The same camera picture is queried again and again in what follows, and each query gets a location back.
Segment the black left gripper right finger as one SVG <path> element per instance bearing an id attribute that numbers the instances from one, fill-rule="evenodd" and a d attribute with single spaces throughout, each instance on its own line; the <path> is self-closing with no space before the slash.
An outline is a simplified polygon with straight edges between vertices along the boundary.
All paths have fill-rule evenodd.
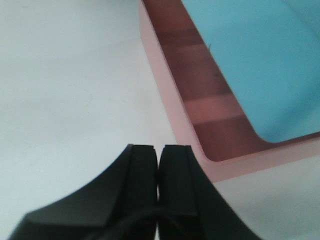
<path id="1" fill-rule="evenodd" d="M 159 220 L 160 239 L 259 239 L 213 186 L 189 145 L 166 145 L 158 175 L 159 205 L 175 220 Z"/>

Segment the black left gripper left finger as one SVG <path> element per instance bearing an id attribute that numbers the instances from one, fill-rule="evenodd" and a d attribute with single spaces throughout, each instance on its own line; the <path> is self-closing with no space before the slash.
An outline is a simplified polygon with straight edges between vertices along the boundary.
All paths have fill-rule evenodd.
<path id="1" fill-rule="evenodd" d="M 129 144 L 100 175 L 74 193 L 27 213 L 11 240 L 89 240 L 130 217 L 120 238 L 152 240 L 156 221 L 139 220 L 157 204 L 157 156 L 151 145 Z"/>

